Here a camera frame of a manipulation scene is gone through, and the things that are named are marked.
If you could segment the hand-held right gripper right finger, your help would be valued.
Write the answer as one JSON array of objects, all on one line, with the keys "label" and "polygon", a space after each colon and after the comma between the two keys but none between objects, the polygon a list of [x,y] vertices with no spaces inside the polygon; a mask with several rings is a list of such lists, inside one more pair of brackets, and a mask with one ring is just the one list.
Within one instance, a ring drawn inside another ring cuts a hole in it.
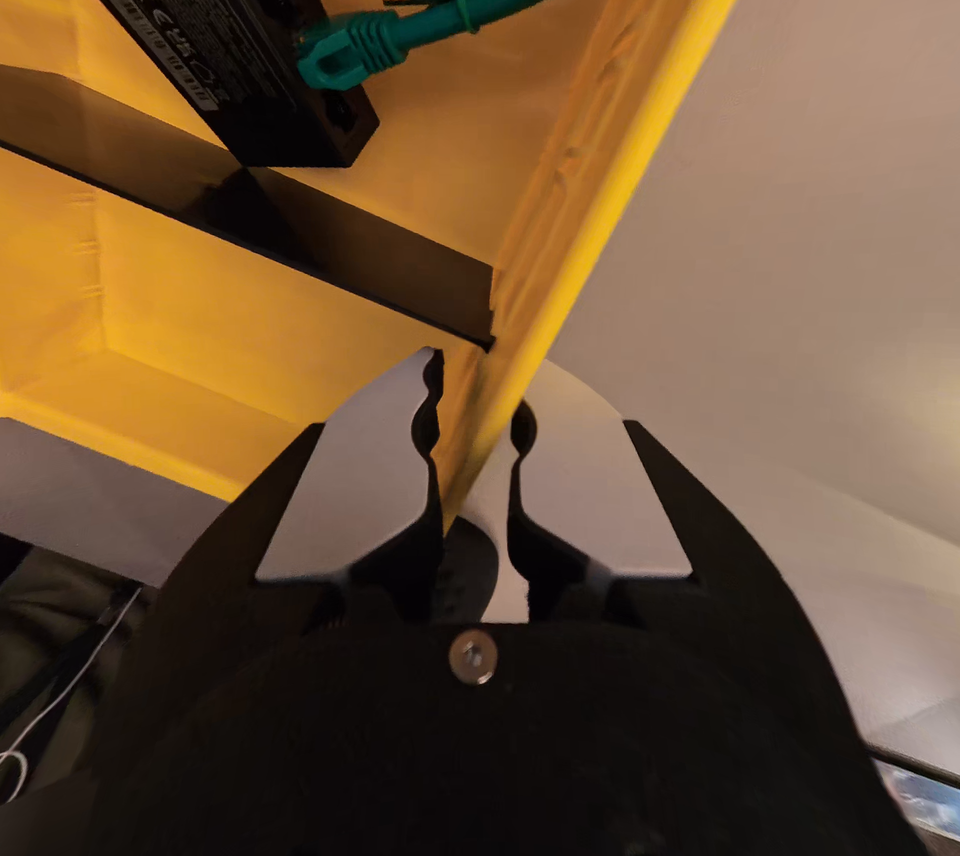
[{"label": "hand-held right gripper right finger", "polygon": [[541,364],[511,428],[519,520],[558,540],[582,574],[691,576],[692,565],[618,410],[559,366]]}]

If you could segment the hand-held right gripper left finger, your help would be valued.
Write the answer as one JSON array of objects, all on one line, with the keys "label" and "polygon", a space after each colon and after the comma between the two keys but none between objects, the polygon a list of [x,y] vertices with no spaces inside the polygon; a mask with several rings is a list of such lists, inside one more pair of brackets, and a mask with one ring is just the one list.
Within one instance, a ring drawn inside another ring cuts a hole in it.
[{"label": "hand-held right gripper left finger", "polygon": [[344,578],[426,521],[445,356],[426,346],[379,375],[322,425],[255,572],[261,584]]}]

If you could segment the yellow plastic bin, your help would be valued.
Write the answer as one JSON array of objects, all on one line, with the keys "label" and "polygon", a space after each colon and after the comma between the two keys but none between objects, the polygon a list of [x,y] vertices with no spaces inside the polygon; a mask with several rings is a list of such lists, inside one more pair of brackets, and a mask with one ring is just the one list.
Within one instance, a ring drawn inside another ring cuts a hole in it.
[{"label": "yellow plastic bin", "polygon": [[[351,167],[265,168],[490,265],[492,348],[2,148],[3,418],[231,500],[436,347],[457,506],[737,0],[320,1],[296,69],[362,87],[379,128]],[[2,65],[228,150],[101,0],[2,0]]]}]

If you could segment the black ethernet port box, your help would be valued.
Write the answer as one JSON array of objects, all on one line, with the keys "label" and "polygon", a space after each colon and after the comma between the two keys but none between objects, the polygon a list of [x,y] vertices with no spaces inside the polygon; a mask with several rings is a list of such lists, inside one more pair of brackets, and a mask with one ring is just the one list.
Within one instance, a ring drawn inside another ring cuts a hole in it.
[{"label": "black ethernet port box", "polygon": [[249,167],[348,168],[379,128],[365,90],[314,89],[295,59],[321,0],[101,0]]}]

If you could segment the person's leg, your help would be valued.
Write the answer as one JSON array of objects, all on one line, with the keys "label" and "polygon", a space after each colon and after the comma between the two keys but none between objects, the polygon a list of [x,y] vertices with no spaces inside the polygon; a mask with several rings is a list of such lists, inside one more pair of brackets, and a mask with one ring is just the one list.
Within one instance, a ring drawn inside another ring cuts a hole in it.
[{"label": "person's leg", "polygon": [[70,776],[158,592],[2,538],[2,802]]}]

